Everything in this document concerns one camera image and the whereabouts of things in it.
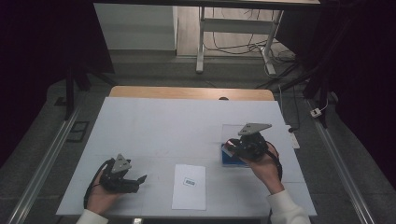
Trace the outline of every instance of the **white card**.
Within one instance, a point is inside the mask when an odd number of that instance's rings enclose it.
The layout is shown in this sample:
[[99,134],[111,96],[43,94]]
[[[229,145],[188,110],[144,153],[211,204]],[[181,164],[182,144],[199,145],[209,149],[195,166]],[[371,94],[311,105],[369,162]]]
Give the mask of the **white card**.
[[206,168],[177,164],[172,209],[206,210]]

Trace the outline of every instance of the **dark floor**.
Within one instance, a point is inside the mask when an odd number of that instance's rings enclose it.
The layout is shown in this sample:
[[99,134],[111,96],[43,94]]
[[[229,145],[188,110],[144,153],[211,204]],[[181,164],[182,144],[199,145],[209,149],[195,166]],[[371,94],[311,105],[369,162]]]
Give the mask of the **dark floor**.
[[[121,85],[254,89],[269,80],[263,72],[262,61],[253,59],[205,59],[205,71],[202,75],[195,74],[194,59],[131,56],[113,58],[113,63],[116,75],[109,76]],[[278,65],[276,71],[281,72],[286,68],[285,66]],[[286,82],[298,74],[299,72],[294,72],[289,77],[281,79],[280,82]],[[97,77],[90,76],[90,80],[92,88],[76,120],[88,122],[87,134],[80,142],[66,141],[64,143],[25,223],[75,223],[77,220],[76,217],[57,217],[55,212],[78,164],[102,102],[111,89]],[[296,154],[318,212],[317,217],[312,217],[312,222],[316,224],[361,223],[335,172],[315,122],[309,115],[308,105],[301,95],[303,88],[304,83],[297,85],[295,92],[290,89],[282,92],[281,95],[276,94],[276,99],[279,104],[282,102],[285,121],[292,127],[298,128],[295,135],[301,148],[296,149]],[[46,104],[13,155],[0,170],[0,223],[6,222],[9,218],[63,122],[64,106],[55,105],[59,97],[65,97],[64,81],[49,88]],[[329,99],[328,130],[352,173],[355,183],[373,213],[376,223],[394,223],[396,220],[396,207],[393,206],[396,204],[395,190],[363,145],[334,112],[336,101],[332,97]],[[78,133],[73,133],[69,134],[68,139],[78,140],[80,137]],[[145,220],[145,223],[169,222],[170,220]],[[195,222],[230,223],[226,220],[195,220]],[[131,223],[131,220],[111,219],[110,223]]]

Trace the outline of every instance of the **white sleeve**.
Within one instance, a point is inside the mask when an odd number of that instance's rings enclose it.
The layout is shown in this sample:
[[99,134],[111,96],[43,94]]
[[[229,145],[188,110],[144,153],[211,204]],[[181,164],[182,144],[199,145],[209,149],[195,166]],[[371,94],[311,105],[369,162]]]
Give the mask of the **white sleeve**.
[[291,199],[289,192],[285,189],[277,194],[267,197],[273,214],[273,224],[309,224],[309,217],[304,209]]
[[104,217],[91,212],[90,210],[84,209],[81,217],[77,221],[77,224],[107,224],[108,220]]

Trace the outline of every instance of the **human hand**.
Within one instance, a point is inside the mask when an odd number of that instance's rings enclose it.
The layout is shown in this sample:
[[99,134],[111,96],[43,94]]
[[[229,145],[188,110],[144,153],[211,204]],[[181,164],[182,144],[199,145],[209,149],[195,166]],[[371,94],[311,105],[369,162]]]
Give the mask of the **human hand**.
[[[268,150],[278,157],[274,146],[269,143],[267,143],[267,146]],[[259,161],[250,161],[243,158],[240,159],[251,168],[254,175],[264,183],[271,194],[279,193],[285,189],[279,180],[276,164],[268,154],[264,154]]]
[[99,184],[102,173],[103,170],[93,182],[92,191],[87,203],[87,209],[98,215],[102,215],[121,195],[123,195],[123,193],[108,192]]

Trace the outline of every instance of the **person's left hand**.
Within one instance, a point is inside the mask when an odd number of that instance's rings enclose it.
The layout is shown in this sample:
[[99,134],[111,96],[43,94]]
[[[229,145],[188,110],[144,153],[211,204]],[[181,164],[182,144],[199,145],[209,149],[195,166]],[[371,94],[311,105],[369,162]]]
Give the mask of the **person's left hand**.
[[123,195],[123,193],[108,192],[99,184],[102,173],[103,170],[96,177],[87,203],[87,209],[98,215],[102,215],[121,195]]

